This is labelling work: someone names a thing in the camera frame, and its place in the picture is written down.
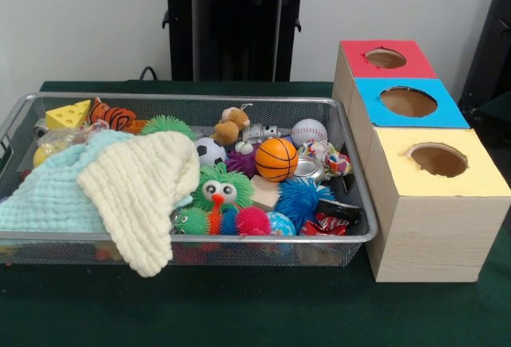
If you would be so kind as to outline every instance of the wire mesh basket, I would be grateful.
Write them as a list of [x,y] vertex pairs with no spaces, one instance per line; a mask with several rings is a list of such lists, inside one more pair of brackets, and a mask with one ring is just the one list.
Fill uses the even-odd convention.
[[[347,266],[364,242],[378,231],[370,193],[346,114],[338,102],[325,98],[198,97],[137,94],[38,93],[22,98],[0,127],[0,198],[21,183],[20,172],[30,169],[37,148],[34,125],[47,110],[100,97],[110,106],[137,113],[137,119],[175,116],[199,135],[209,135],[224,109],[252,103],[254,123],[276,125],[283,135],[305,118],[327,128],[329,141],[347,152],[352,181],[338,177],[329,184],[343,203],[360,206],[358,223],[346,236],[172,235],[173,265]],[[1,231],[0,262],[36,264],[124,263],[108,233],[48,233]]]

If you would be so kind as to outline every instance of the baseball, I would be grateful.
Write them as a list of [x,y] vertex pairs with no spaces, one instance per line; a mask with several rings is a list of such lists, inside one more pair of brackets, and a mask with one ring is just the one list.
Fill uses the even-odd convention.
[[317,120],[307,118],[297,123],[291,130],[291,139],[298,148],[305,142],[328,140],[327,130]]

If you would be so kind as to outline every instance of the brown teddy bear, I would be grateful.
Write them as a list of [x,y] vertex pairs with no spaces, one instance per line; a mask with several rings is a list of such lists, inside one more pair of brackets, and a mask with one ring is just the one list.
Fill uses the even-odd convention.
[[241,108],[227,108],[222,112],[222,120],[215,126],[212,138],[222,146],[234,144],[240,130],[250,125],[244,106]]

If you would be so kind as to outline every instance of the blue square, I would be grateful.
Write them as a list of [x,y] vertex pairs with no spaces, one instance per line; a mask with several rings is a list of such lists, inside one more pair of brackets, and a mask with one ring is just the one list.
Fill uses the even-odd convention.
[[[357,78],[355,79],[355,82],[357,83],[358,90],[366,106],[369,118],[376,126],[469,128],[469,125],[463,118],[463,115],[459,111],[453,98],[449,95],[449,92],[447,92],[442,82],[438,79]],[[403,106],[405,106],[405,110],[412,109],[410,106],[413,106],[413,104],[415,104],[418,110],[427,111],[428,107],[426,105],[429,105],[431,110],[430,112],[428,111],[427,113],[424,113],[425,116],[406,116],[397,114],[396,112],[389,110],[382,99],[382,94],[386,91],[390,91],[387,96],[394,95],[394,97],[392,97],[392,101],[404,104]],[[436,102],[436,109],[434,107],[434,103],[430,99],[422,97],[424,93]],[[421,101],[420,99],[417,100],[417,98],[411,98],[417,97],[417,95],[420,95],[420,97],[425,100]]]

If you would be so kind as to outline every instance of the soccer ball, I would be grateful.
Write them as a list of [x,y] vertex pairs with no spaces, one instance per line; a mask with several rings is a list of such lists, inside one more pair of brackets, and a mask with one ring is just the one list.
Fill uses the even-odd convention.
[[195,141],[197,153],[199,153],[200,166],[215,166],[225,162],[227,153],[222,145],[213,138],[203,137]]

